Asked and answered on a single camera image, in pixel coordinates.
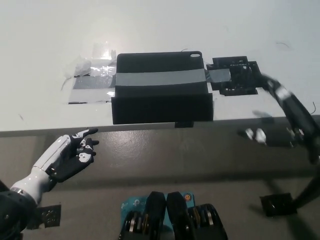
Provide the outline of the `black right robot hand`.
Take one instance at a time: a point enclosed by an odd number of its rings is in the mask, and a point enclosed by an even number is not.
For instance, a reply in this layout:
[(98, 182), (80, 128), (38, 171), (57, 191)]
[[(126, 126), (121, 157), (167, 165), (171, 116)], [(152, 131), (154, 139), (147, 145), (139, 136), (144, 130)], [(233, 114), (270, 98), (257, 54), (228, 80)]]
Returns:
[(313, 165), (320, 163), (320, 126), (299, 99), (278, 80), (261, 74), (262, 88), (268, 92), (283, 110), (290, 128), (270, 130), (266, 128), (246, 128), (237, 134), (249, 141), (267, 147), (294, 148), (301, 146), (307, 150), (308, 160)]

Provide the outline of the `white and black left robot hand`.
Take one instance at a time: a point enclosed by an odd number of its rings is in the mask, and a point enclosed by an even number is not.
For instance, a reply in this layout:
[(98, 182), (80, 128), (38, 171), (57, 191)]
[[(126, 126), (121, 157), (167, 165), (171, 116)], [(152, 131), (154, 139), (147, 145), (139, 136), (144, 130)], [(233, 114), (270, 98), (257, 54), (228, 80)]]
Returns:
[(97, 132), (97, 128), (90, 128), (73, 135), (59, 136), (33, 164), (28, 176), (15, 182), (10, 190), (30, 198), (38, 206), (44, 193), (94, 162), (94, 146), (99, 141), (89, 135)]

